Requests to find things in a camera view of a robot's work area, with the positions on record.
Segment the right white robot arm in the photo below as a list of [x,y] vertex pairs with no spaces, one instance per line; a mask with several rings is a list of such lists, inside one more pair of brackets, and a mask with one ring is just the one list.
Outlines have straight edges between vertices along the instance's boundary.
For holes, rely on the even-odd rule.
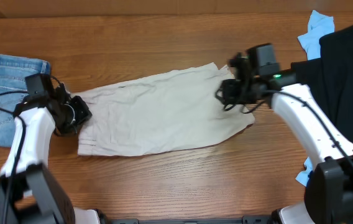
[[264,103],[279,115],[305,148],[313,166],[304,200],[272,213],[270,223],[348,223],[353,220],[353,143],[330,122],[309,86],[274,59],[254,65],[237,54],[229,60],[235,77],[222,81],[215,97],[229,111]]

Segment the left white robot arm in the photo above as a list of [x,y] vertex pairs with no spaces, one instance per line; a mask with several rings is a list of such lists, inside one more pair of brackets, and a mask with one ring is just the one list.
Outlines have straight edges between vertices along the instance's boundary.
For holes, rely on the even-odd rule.
[[0,171],[0,223],[107,223],[98,209],[74,207],[47,167],[56,128],[76,131],[92,115],[81,97],[27,96],[11,114],[16,131]]

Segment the beige khaki shorts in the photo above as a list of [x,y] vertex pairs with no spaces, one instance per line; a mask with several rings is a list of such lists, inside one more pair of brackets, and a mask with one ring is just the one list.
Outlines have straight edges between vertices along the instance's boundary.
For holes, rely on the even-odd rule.
[[143,156],[219,144],[254,123],[215,98],[232,78],[215,63],[84,91],[92,117],[80,130],[81,156]]

